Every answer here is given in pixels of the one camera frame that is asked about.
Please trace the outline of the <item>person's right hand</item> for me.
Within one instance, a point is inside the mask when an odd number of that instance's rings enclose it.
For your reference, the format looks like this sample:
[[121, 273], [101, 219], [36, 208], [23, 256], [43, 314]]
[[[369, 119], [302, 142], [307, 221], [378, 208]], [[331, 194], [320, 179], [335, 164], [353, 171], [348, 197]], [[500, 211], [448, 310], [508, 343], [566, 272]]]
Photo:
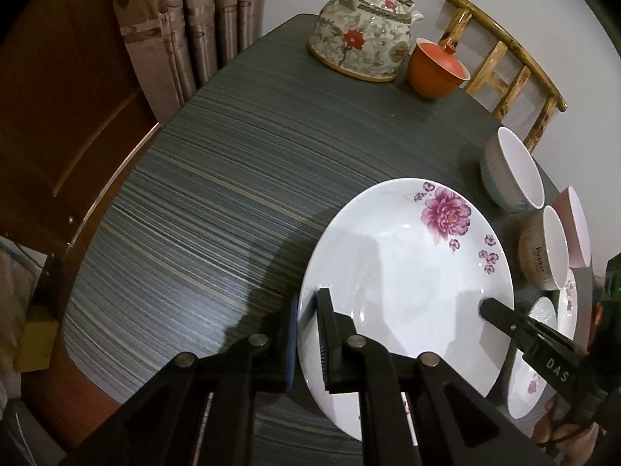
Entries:
[[557, 406], [558, 396], [554, 395], [545, 404], [545, 414], [534, 427], [532, 441], [541, 445], [560, 440], [556, 447], [562, 454], [561, 465], [583, 466], [595, 449], [599, 425], [593, 423], [585, 428], [576, 424], [559, 424], [553, 421]]

